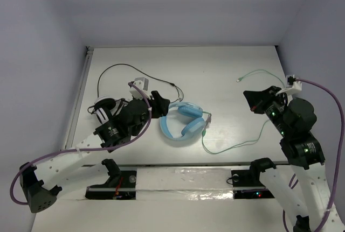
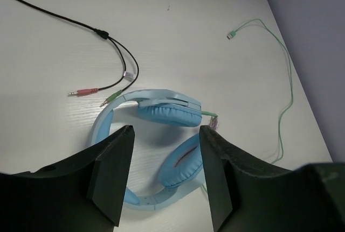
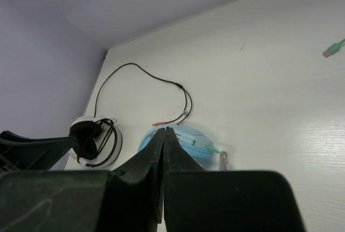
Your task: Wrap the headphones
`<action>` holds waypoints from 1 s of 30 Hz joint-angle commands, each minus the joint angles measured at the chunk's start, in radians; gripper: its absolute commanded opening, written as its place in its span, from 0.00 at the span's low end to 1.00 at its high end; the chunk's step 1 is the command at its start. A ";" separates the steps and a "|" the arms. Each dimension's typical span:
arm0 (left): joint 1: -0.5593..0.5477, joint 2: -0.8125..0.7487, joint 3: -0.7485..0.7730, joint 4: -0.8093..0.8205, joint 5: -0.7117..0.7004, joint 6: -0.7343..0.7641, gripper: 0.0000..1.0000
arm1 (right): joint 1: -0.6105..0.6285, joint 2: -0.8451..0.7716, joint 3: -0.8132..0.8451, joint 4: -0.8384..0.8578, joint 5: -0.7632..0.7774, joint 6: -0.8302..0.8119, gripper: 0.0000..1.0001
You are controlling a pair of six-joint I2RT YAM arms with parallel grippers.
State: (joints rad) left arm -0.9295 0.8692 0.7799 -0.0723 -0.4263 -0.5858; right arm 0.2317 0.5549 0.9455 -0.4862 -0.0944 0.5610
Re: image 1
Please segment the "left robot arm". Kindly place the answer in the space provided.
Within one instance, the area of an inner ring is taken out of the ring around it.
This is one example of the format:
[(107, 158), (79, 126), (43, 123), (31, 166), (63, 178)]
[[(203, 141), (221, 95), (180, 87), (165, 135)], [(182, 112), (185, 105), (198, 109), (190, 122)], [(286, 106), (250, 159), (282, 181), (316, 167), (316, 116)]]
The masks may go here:
[(14, 181), (20, 183), (26, 198), (23, 204), (29, 207), (31, 213), (37, 214), (51, 207), (67, 191), (63, 183), (71, 181), (71, 175), (91, 160), (105, 167), (101, 174), (103, 187), (119, 187), (122, 174), (112, 153), (139, 140), (153, 119), (158, 119), (161, 131), (172, 138), (167, 127), (167, 114), (171, 108), (193, 118), (183, 128), (178, 141), (190, 139), (194, 135), (204, 135), (206, 127), (211, 123), (211, 113), (195, 104), (171, 103), (156, 90), (147, 95), (135, 82), (130, 82), (129, 86), (133, 98), (118, 114), (111, 113), (116, 105), (112, 98), (102, 98), (95, 102), (93, 108), (100, 126), (86, 139), (75, 147), (46, 154), (20, 167)]

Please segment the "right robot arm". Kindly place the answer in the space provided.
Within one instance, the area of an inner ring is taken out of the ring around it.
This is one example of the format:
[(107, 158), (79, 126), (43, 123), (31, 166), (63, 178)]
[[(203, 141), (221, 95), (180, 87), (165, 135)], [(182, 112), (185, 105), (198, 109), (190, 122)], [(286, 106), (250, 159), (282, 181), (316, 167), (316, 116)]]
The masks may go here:
[(276, 164), (269, 158), (250, 163), (248, 170), (233, 173), (227, 182), (246, 186), (250, 181), (265, 186), (283, 208), (283, 217), (289, 218), (294, 231), (344, 231), (344, 223), (334, 206), (336, 188), (329, 188), (325, 177), (325, 157), (311, 128), (317, 118), (308, 101), (287, 96), (294, 88), (271, 86), (262, 91), (243, 92), (250, 110), (265, 114), (281, 134), (281, 149), (300, 184), (301, 201), (291, 185), (281, 179)]

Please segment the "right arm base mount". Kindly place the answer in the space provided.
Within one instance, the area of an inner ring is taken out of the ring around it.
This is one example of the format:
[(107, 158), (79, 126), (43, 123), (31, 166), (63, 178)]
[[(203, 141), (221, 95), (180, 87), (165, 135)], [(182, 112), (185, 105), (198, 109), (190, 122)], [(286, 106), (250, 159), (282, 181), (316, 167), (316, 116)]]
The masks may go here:
[(259, 181), (262, 173), (276, 168), (269, 158), (261, 158), (250, 163), (247, 170), (233, 170), (226, 183), (233, 188), (234, 199), (274, 199), (273, 194)]

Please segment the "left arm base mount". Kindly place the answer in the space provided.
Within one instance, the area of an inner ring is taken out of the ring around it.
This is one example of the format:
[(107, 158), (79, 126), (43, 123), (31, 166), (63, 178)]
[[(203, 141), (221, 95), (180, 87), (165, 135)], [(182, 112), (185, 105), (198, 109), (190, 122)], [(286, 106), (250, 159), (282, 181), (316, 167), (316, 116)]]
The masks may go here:
[(113, 159), (105, 159), (108, 179), (103, 184), (88, 186), (85, 198), (89, 200), (135, 200), (136, 170), (121, 170)]

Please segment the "light blue headphones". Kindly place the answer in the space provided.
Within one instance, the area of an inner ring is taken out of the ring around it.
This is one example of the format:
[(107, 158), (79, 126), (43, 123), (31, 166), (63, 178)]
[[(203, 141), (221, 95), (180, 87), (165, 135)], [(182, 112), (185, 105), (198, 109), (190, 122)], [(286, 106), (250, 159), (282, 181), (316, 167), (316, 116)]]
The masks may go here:
[[(170, 140), (184, 141), (192, 139), (206, 128), (207, 122), (203, 118), (204, 111), (196, 104), (175, 102), (169, 104), (168, 111), (172, 111), (172, 113), (161, 117), (159, 120), (162, 133)], [(177, 128), (181, 128), (182, 125), (184, 127), (177, 137), (169, 130), (172, 128), (173, 132), (176, 132)]]

